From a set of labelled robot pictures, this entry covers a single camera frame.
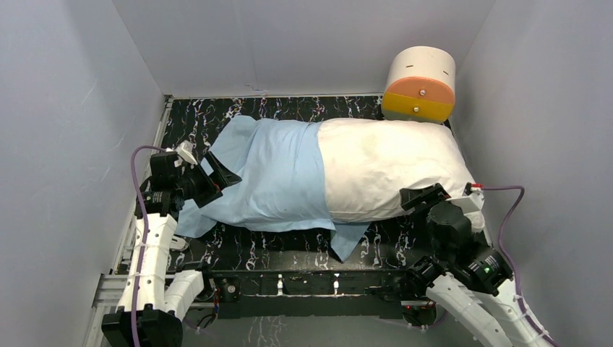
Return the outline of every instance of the gray wall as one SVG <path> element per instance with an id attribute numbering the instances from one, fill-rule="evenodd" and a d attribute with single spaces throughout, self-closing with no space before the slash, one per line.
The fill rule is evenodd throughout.
<path id="1" fill-rule="evenodd" d="M 418 45 L 459 66 L 494 0 L 113 2 L 162 92 L 232 96 L 382 92 Z"/>
<path id="2" fill-rule="evenodd" d="M 0 105 L 0 344 L 82 346 L 163 96 L 110 0 L 8 0 Z"/>
<path id="3" fill-rule="evenodd" d="M 613 2 L 499 0 L 458 73 L 453 126 L 484 184 L 523 184 L 506 245 L 563 346 L 613 346 Z M 486 197 L 496 229 L 515 199 Z"/>

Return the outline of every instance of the blue blanket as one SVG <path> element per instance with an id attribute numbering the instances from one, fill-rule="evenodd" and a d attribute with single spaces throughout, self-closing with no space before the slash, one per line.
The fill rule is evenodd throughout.
<path id="1" fill-rule="evenodd" d="M 369 223 L 334 223 L 325 202 L 320 123 L 235 116 L 210 150 L 242 182 L 203 208 L 186 201 L 176 234 L 201 237 L 217 222 L 253 231 L 332 230 L 330 246 L 344 261 Z M 210 174 L 212 169 L 202 163 Z"/>

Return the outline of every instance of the yellow cylinder section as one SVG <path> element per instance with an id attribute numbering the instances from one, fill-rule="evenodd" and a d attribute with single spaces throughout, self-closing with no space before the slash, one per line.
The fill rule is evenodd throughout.
<path id="1" fill-rule="evenodd" d="M 381 109 L 389 120 L 417 120 L 442 123 L 449 118 L 453 104 L 385 93 Z"/>

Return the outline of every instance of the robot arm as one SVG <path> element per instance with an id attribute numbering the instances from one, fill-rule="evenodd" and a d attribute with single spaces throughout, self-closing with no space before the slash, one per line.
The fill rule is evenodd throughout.
<path id="1" fill-rule="evenodd" d="M 529 310 L 522 313 L 519 300 L 523 298 L 516 295 L 513 272 L 504 257 L 471 233 L 470 221 L 463 215 L 467 206 L 464 202 L 482 200 L 464 199 L 457 204 L 446 194 L 438 194 L 437 200 L 420 204 L 426 208 L 434 256 L 424 257 L 411 267 L 408 288 L 443 306 L 484 346 L 551 346 L 539 321 L 533 315 L 528 317 Z M 472 291 L 489 312 L 462 286 Z M 537 332 L 528 319 L 544 333 Z"/>
<path id="2" fill-rule="evenodd" d="M 168 253 L 184 200 L 193 199 L 198 207 L 203 207 L 221 197 L 223 189 L 241 181 L 211 152 L 205 158 L 213 168 L 210 175 L 196 161 L 188 142 L 151 156 L 151 177 L 147 179 L 150 191 L 142 193 L 148 231 L 140 206 L 135 213 L 137 227 L 131 264 L 136 265 L 142 256 L 142 266 L 140 270 L 130 267 L 116 312 L 103 318 L 102 331 L 113 347 L 133 346 L 130 316 L 134 301 L 141 346 L 180 346 L 181 322 L 189 306 L 200 294 L 212 294 L 215 290 L 206 264 L 177 272 L 168 289 L 165 283 Z"/>

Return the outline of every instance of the white pillow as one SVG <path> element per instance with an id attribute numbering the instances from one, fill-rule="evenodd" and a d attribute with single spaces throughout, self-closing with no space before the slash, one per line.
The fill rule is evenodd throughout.
<path id="1" fill-rule="evenodd" d="M 406 214 L 400 189 L 440 183 L 461 197 L 473 177 L 451 131 L 415 121 L 331 119 L 317 134 L 325 170 L 325 197 L 333 220 L 367 222 Z M 481 211 L 468 214 L 474 231 Z"/>

